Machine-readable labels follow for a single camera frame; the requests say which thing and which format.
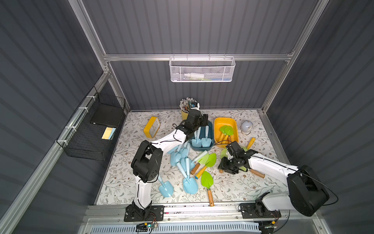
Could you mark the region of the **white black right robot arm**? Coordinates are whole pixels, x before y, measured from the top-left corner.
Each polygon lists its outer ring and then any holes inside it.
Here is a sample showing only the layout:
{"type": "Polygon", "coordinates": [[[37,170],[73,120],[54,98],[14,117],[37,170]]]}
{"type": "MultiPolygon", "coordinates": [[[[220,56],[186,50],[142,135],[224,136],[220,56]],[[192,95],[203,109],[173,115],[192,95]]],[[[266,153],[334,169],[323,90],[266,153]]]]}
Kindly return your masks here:
{"type": "Polygon", "coordinates": [[[312,216],[330,199],[327,187],[319,181],[315,171],[307,166],[294,166],[269,159],[255,150],[244,150],[238,142],[226,145],[229,157],[223,157],[218,169],[238,174],[242,167],[271,176],[287,185],[284,192],[265,192],[255,200],[258,214],[265,211],[298,211],[312,216]]]}

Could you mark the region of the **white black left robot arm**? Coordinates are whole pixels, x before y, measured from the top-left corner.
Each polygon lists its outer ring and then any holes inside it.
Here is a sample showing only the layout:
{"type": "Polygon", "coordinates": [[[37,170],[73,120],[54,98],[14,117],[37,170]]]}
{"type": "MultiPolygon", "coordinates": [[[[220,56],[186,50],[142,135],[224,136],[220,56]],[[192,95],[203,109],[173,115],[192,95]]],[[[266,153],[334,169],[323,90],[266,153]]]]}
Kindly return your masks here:
{"type": "Polygon", "coordinates": [[[143,215],[151,209],[151,188],[154,178],[159,178],[163,155],[175,147],[188,142],[200,127],[208,126],[208,115],[199,110],[190,110],[188,117],[165,137],[149,142],[141,142],[131,167],[135,176],[136,194],[131,206],[143,215]]]}

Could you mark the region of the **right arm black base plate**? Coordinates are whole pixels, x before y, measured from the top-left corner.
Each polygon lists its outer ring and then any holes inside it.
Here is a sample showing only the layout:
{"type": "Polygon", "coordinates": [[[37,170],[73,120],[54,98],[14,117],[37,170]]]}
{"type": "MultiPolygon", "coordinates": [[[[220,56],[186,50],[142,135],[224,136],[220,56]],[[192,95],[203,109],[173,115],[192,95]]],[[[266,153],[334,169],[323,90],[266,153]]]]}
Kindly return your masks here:
{"type": "Polygon", "coordinates": [[[255,218],[273,218],[279,219],[281,213],[278,210],[270,211],[265,208],[262,203],[240,203],[238,210],[244,219],[255,219],[255,218]]]}

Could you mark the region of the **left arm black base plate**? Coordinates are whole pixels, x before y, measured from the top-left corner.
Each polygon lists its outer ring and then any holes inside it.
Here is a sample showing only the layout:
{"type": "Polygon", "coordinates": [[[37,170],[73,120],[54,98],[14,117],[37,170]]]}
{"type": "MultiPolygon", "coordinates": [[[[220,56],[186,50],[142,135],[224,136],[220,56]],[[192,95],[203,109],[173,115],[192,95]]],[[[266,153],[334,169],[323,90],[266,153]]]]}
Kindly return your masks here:
{"type": "Polygon", "coordinates": [[[132,202],[131,205],[126,207],[124,222],[151,222],[162,221],[164,218],[164,206],[150,204],[145,209],[139,208],[132,202]]]}

